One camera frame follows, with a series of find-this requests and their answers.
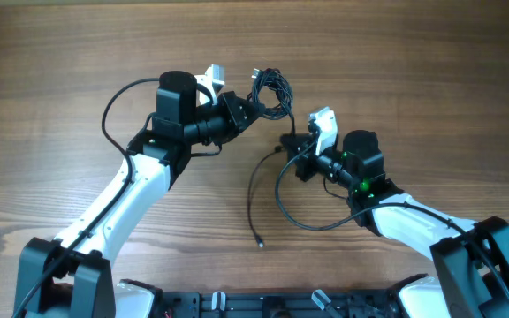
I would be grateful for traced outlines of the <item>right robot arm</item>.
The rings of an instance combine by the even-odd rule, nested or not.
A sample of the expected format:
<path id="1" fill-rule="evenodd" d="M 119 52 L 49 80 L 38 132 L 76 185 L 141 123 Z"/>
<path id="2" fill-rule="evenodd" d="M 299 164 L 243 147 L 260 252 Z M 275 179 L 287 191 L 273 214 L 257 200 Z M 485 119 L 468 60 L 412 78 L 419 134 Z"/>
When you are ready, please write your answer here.
<path id="1" fill-rule="evenodd" d="M 347 190 L 348 221 L 396 240 L 431 260 L 437 274 L 391 290 L 388 315 L 509 317 L 509 223 L 473 221 L 416 201 L 385 176 L 374 132 L 353 131 L 332 144 L 318 133 L 280 138 L 299 179 L 316 174 Z"/>

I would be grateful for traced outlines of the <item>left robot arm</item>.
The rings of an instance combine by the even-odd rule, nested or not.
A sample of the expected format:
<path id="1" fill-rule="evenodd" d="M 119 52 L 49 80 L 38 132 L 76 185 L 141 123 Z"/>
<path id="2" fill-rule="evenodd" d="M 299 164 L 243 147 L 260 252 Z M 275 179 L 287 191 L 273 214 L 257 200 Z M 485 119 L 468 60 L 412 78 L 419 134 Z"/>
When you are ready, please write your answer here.
<path id="1" fill-rule="evenodd" d="M 112 266 L 147 211 L 167 194 L 195 144 L 222 147 L 265 111 L 224 92 L 223 73 L 169 71 L 157 78 L 156 108 L 127 146 L 115 177 L 82 216 L 52 240 L 32 238 L 19 257 L 16 317 L 166 317 L 161 289 L 115 284 Z"/>

